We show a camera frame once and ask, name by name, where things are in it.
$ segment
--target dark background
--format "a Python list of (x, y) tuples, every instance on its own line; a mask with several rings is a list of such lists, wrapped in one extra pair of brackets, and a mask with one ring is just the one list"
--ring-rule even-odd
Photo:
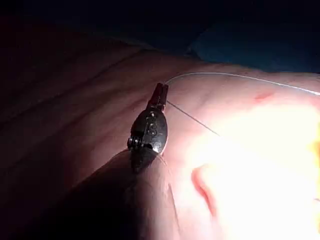
[(10, 1), (4, 13), (207, 62), (320, 72), (319, 8), (308, 1)]

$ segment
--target metal clamp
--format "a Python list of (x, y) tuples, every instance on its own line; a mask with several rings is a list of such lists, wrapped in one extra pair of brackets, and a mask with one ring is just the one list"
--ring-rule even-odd
[(143, 148), (154, 151), (161, 155), (168, 140), (168, 125), (164, 115), (168, 95), (168, 85), (158, 83), (147, 107), (134, 121), (131, 128), (131, 136), (127, 141), (128, 149), (135, 157), (131, 159), (132, 168), (135, 172), (146, 168), (152, 160), (145, 160), (137, 153)]

